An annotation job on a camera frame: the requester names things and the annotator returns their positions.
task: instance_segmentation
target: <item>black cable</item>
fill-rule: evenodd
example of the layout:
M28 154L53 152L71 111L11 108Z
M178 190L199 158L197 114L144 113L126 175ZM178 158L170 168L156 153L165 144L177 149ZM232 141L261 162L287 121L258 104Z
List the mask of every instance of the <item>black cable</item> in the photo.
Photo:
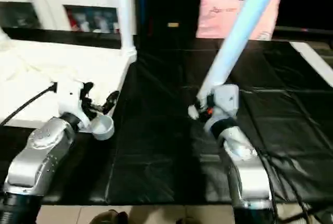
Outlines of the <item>black cable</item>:
M224 108L222 108L221 106L218 106L218 105L215 105L215 107L218 107L219 109L221 109L228 117L230 117L231 120L235 121L235 123L236 123L236 120L235 120L234 116L232 116ZM258 147L255 147L253 145L253 143L251 143L251 144L254 147L254 149L256 150L256 152L258 154L258 157L261 160L261 163L263 164L263 167L264 167L264 169L267 172L267 175L268 175L268 169L267 169L267 167L265 165L264 158L267 160L267 162L269 163L270 166L272 166L280 175L282 175L282 177L284 177L284 179L286 180L286 182L289 184L291 190L293 191L293 194L295 195L297 203L300 205L303 214L305 215L304 219L306 221L306 224L310 224L310 219L309 219L308 211L306 210L306 207L304 205L302 197L300 196L299 192L297 191L294 183L291 180L289 180L289 178L287 177L287 175L279 167L276 166L276 164L272 161L272 158L269 155L263 154ZM272 194L272 205L273 205L273 211L274 211L274 215L275 215L275 220L283 223L284 220L281 220L281 219L278 218L275 192L274 192L272 181L271 181L271 179L270 179L269 176L268 176L268 182L269 182L270 191L271 191L271 194Z
M27 102L25 102L21 107L19 107L18 109L16 109L13 113L11 113L9 116L6 117L5 120L3 120L0 123L0 127L4 126L7 122L9 122L15 115L17 115L20 111L22 111L25 107L27 107L29 104L31 104L33 101L35 101L36 99L40 98L42 95L44 95L45 93L49 92L49 91L53 91L55 92L57 90L57 83L54 83L53 85L51 85L50 87L48 87L47 89L43 90L41 93L39 93L38 95L35 95L33 98L31 98L30 100L28 100Z

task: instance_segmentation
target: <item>pink cushion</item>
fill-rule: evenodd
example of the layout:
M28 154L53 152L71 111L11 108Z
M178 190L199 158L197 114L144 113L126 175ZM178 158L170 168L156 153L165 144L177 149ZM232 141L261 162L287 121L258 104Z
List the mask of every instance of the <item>pink cushion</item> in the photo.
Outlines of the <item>pink cushion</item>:
M243 0L201 0L197 38L226 38ZM280 0L271 0L253 30L251 40L272 38Z

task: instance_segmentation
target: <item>white pole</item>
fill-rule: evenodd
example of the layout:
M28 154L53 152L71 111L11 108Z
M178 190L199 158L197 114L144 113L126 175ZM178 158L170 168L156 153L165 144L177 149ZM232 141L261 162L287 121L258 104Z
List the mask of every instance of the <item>white pole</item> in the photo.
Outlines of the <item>white pole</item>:
M213 87L225 83L270 0L244 0L228 37L223 42L197 95L205 99Z
M135 49L131 33L130 0L119 0L118 21L120 25L121 47L127 53Z

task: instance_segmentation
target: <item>white cup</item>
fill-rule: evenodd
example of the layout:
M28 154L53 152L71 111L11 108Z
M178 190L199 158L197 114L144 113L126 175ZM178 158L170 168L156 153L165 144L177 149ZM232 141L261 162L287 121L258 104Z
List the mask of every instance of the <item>white cup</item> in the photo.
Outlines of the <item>white cup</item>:
M99 115L92 120L90 129L95 139L107 140L114 134L113 119L108 115Z

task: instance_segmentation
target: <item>black table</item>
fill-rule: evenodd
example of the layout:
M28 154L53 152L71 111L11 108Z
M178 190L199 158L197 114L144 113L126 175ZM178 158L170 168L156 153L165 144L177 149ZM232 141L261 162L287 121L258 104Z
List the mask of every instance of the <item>black table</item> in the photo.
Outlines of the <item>black table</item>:
M47 41L49 32L40 34L36 39ZM221 40L168 41L138 45L114 112L115 136L98 142L78 134L45 204L230 203L227 163L202 125L187 117ZM238 121L253 144L303 201L333 203L332 88L287 42L250 41L229 82L240 87ZM0 129L2 180L31 131ZM268 168L278 202L295 202L286 180Z

